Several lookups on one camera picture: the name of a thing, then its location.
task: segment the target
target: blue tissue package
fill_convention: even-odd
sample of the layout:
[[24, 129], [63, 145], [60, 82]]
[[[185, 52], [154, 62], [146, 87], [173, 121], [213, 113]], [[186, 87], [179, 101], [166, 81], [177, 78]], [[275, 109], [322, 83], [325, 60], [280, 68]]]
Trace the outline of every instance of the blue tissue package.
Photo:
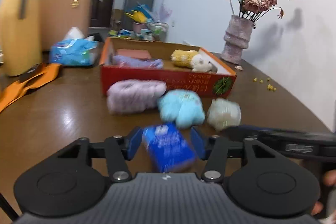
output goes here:
[[64, 66], [91, 66], [97, 53], [97, 41], [86, 39], [64, 40], [54, 44], [49, 53], [50, 63], [60, 63]]
[[180, 170], [196, 159], [195, 153], [173, 123], [146, 127], [142, 140], [159, 172]]

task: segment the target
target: yellow bottle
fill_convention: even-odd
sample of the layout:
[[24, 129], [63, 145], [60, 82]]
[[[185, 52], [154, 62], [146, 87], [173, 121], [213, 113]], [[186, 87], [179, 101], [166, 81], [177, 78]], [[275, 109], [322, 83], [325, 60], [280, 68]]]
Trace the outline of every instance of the yellow bottle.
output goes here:
[[8, 76], [42, 62], [38, 0], [2, 0], [0, 44]]

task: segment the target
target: pale green plush toy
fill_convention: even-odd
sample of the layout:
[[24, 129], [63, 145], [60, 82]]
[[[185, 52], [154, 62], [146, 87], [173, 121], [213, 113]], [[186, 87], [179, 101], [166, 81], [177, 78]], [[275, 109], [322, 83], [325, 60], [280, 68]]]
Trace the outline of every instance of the pale green plush toy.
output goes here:
[[189, 128], [205, 120], [202, 102], [196, 92], [171, 90], [158, 100], [161, 120], [175, 122], [178, 128]]

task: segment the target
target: wooden table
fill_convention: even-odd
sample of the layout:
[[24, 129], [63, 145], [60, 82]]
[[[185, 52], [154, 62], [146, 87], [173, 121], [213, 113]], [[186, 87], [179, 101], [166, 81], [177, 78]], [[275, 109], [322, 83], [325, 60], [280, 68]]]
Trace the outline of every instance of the wooden table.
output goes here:
[[[255, 126], [291, 128], [302, 131], [328, 132], [327, 127], [294, 96], [272, 80], [276, 92], [267, 90], [267, 76], [242, 62], [243, 72], [237, 72], [229, 100], [241, 107], [241, 122]], [[264, 83], [254, 83], [253, 78]], [[211, 98], [203, 98], [207, 111]], [[49, 155], [80, 137], [102, 142], [113, 135], [127, 135], [135, 126], [160, 123], [157, 110], [126, 116], [108, 113], [106, 98], [100, 90], [99, 67], [66, 68], [61, 77], [26, 95], [0, 114], [0, 192], [19, 212], [13, 195], [18, 176]], [[215, 131], [205, 123], [201, 129], [207, 135]], [[188, 130], [183, 131], [189, 138]], [[94, 160], [93, 166], [107, 174], [105, 160]], [[200, 173], [205, 163], [198, 160], [188, 171]], [[143, 146], [128, 163], [133, 174], [152, 171], [152, 164]], [[226, 173], [239, 168], [238, 159], [230, 159]], [[1, 211], [0, 223], [10, 220]]]

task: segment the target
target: textured vase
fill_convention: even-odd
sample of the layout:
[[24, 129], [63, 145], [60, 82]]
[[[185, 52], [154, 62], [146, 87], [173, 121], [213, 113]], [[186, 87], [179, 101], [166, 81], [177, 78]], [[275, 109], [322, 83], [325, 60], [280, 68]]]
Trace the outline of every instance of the textured vase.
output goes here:
[[249, 19], [237, 15], [231, 16], [224, 36], [226, 44], [221, 55], [225, 61], [240, 63], [243, 49], [249, 47], [253, 24]]

